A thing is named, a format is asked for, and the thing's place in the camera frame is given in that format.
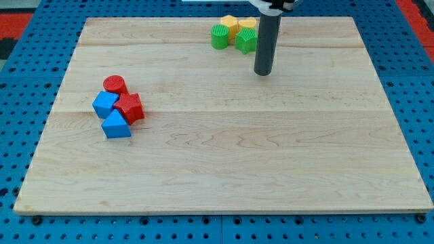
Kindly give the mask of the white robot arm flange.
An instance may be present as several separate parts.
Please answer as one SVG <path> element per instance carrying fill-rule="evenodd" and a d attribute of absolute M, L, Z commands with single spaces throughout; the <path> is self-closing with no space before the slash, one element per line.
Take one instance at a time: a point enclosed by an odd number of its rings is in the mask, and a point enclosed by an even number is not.
<path fill-rule="evenodd" d="M 261 14 L 279 16 L 284 12 L 291 12 L 304 0 L 248 0 Z"/>

